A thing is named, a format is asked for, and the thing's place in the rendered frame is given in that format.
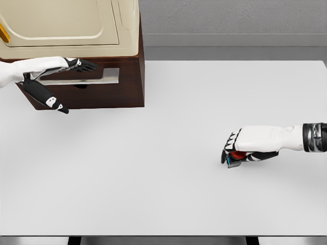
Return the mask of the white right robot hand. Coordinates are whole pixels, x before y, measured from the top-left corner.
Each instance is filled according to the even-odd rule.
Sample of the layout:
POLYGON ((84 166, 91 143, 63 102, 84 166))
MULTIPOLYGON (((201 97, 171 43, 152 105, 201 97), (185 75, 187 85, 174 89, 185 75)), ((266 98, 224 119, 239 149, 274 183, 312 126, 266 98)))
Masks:
POLYGON ((242 162, 263 161, 279 155, 281 141, 275 135, 273 126, 244 126, 231 133, 222 150, 221 163, 227 164, 230 152, 246 152, 242 162))

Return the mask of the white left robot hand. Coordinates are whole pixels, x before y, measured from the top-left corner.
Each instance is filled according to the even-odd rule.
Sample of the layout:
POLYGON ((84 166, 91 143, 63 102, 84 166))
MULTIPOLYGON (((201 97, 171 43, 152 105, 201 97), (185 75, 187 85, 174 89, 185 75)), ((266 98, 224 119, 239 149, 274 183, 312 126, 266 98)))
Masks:
POLYGON ((98 66, 80 58, 43 57, 16 61, 15 65, 23 75, 22 88, 33 99, 51 109, 65 114, 69 110, 40 82, 38 78, 61 71, 93 71, 98 66))

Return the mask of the red button switch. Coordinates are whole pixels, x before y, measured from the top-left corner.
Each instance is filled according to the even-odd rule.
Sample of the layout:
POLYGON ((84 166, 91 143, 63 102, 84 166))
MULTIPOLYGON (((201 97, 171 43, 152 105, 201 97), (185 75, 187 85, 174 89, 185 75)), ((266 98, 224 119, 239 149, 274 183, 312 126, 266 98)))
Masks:
POLYGON ((230 152, 227 154, 227 166, 228 168, 238 167, 241 165, 243 159, 246 158, 247 153, 241 151, 230 152))

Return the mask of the brown drawer with silver handle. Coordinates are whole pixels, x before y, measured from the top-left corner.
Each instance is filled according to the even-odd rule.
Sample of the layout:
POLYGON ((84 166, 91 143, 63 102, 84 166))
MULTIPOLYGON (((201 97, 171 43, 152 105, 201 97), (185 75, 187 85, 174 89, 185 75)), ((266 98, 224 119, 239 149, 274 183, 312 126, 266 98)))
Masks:
MULTIPOLYGON (((74 70, 61 71, 50 75, 41 76, 37 81, 43 85, 90 85, 90 84, 114 84, 118 83, 118 76, 122 73, 121 68, 104 68, 99 64, 93 71, 77 72, 74 70)), ((16 66, 20 75, 20 82, 23 75, 16 66)))

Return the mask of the brown wooden cabinet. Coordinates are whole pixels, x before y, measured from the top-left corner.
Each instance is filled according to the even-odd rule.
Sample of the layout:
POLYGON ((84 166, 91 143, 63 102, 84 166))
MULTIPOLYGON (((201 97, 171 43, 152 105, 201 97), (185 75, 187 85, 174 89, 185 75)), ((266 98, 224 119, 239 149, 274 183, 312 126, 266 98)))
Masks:
POLYGON ((69 109, 143 107, 145 59, 141 15, 132 17, 113 11, 101 18, 102 27, 93 36, 33 40, 15 47, 13 59, 48 56, 81 58, 104 68, 121 68, 119 82, 90 85, 46 85, 69 109))

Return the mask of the cream appliance housing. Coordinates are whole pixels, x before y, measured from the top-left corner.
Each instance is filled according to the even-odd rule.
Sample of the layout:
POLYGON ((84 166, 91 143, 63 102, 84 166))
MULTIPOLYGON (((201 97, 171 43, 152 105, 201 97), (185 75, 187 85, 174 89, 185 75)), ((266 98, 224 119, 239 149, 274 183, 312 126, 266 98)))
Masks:
POLYGON ((0 23, 10 36, 9 43, 0 39, 0 58, 13 59, 15 47, 33 40, 96 35, 113 11, 132 17, 138 0, 0 0, 0 23))

